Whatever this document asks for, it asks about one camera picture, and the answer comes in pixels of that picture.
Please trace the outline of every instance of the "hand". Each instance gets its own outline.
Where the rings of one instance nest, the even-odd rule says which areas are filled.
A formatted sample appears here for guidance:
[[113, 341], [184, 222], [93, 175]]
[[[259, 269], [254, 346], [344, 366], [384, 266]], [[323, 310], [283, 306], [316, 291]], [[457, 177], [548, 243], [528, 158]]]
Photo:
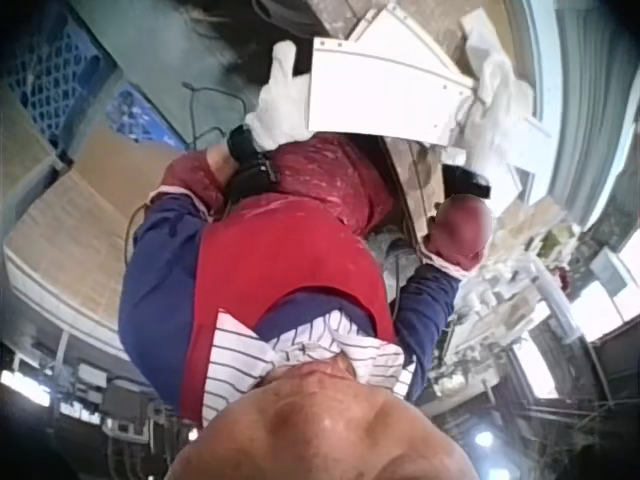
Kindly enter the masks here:
[[426, 250], [436, 266], [461, 278], [484, 260], [491, 237], [489, 208], [473, 195], [453, 195], [429, 218], [429, 233], [424, 238]]
[[245, 119], [260, 151], [302, 142], [313, 135], [307, 129], [310, 77], [308, 74], [293, 77], [295, 59], [293, 42], [286, 40], [273, 47], [269, 83], [260, 91], [257, 110]]

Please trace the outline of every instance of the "white glove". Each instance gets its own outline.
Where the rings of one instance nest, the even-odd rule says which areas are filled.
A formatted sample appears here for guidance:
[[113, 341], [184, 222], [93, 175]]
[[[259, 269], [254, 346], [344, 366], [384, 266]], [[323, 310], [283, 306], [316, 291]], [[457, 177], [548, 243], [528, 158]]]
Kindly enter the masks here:
[[269, 152], [313, 135], [307, 129], [310, 77], [293, 77], [295, 60], [296, 46], [290, 40], [273, 47], [269, 83], [260, 91], [257, 110], [245, 119], [260, 151]]

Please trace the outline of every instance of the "blue crate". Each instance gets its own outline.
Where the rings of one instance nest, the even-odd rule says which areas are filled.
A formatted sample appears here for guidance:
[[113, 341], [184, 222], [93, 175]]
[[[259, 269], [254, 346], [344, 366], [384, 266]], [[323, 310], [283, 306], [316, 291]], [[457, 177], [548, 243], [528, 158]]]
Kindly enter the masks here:
[[106, 58], [63, 7], [46, 11], [5, 52], [0, 78], [54, 147], [104, 79]]
[[113, 131], [126, 135], [135, 142], [164, 142], [180, 151], [186, 150], [180, 136], [129, 83], [107, 107], [107, 121]]

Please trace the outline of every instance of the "man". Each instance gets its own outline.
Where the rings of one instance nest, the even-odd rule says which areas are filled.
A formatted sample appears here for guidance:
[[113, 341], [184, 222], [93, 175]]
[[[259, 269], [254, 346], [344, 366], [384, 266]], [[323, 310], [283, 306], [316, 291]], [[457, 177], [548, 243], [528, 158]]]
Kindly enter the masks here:
[[[391, 197], [346, 137], [310, 138], [294, 59], [293, 44], [276, 45], [248, 130], [176, 159], [135, 235], [122, 343], [160, 397], [206, 427], [170, 478], [475, 478], [409, 402], [482, 259], [484, 204], [454, 196], [430, 220], [430, 254], [394, 322], [359, 238]], [[255, 156], [249, 131], [281, 179], [220, 219], [227, 182]]]

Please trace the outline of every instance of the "white striped collar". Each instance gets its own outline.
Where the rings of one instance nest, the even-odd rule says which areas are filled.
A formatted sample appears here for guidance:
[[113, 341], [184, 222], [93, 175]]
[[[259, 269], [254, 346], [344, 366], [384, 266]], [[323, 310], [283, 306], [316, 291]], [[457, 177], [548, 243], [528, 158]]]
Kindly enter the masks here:
[[399, 346], [366, 336], [339, 310], [290, 330], [269, 343], [221, 311], [209, 356], [203, 424], [207, 425], [274, 368], [327, 360], [341, 352], [351, 361], [359, 382], [383, 387], [400, 398], [405, 397], [415, 361], [403, 368], [404, 353]]

